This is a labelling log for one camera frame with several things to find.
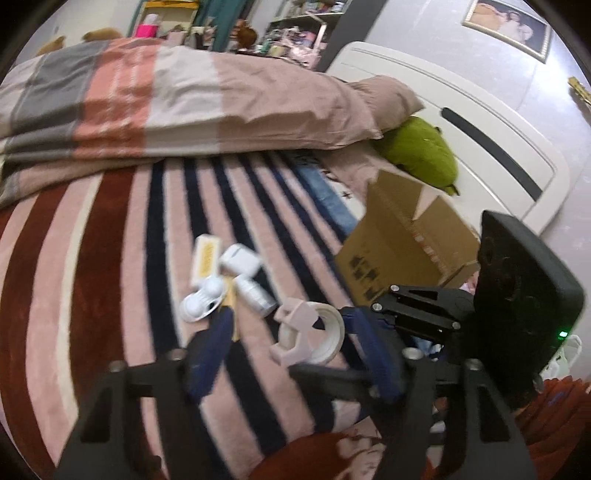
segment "red stripe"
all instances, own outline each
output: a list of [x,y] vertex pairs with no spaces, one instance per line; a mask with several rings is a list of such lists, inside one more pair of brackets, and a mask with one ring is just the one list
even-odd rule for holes
[[39,194],[14,246],[0,300],[0,391],[17,448],[43,479],[54,465],[47,453],[29,398],[25,370],[27,327],[37,258],[66,185]]
[[150,114],[154,65],[160,42],[112,41],[103,52],[74,133],[76,158],[139,157]]
[[113,360],[124,358],[121,258],[135,168],[106,172],[80,244],[72,291],[70,367],[78,403]]

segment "picture frame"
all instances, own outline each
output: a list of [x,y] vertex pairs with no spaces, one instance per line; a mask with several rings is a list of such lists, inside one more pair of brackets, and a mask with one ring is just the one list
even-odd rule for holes
[[473,0],[462,22],[546,63],[552,28],[543,20],[497,0]]

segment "green stuffed toy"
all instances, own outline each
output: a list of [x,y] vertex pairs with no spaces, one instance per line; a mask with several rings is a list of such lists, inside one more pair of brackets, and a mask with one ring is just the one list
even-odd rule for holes
[[456,157],[440,131],[417,116],[390,130],[374,147],[390,163],[449,195],[458,195]]

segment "striped rug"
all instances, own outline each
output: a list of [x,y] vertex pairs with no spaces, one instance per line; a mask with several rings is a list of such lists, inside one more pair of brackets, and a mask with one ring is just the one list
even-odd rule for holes
[[[52,477],[110,361],[151,362],[207,327],[177,309],[197,236],[256,250],[264,267],[255,280],[279,302],[338,308],[350,300],[333,256],[357,220],[317,165],[286,152],[107,171],[0,211],[0,420],[30,467]],[[217,478],[245,478],[288,442],[360,415],[356,404],[304,394],[269,357],[278,324],[242,303],[236,314],[241,339],[200,406]],[[347,338],[331,365],[360,362]],[[143,413],[161,455],[152,401]]]

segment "cardboard box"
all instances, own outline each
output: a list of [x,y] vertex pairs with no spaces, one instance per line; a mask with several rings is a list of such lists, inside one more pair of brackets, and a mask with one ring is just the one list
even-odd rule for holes
[[422,183],[381,171],[365,216],[336,255],[356,305],[390,285],[460,287],[479,267],[477,234]]

